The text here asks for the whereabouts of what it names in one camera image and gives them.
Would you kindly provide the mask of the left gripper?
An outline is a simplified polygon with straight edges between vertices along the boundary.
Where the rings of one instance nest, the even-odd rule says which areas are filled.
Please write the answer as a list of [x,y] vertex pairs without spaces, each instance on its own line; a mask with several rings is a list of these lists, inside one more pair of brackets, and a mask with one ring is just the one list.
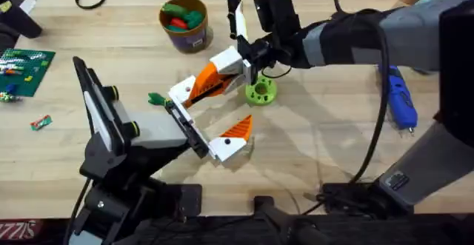
[[191,75],[172,86],[168,92],[171,100],[158,111],[128,111],[127,121],[135,123],[138,136],[131,139],[133,147],[148,150],[188,147],[200,158],[209,153],[213,158],[226,161],[243,149],[250,139],[253,117],[248,115],[217,138],[207,141],[181,105],[188,100],[196,77]]

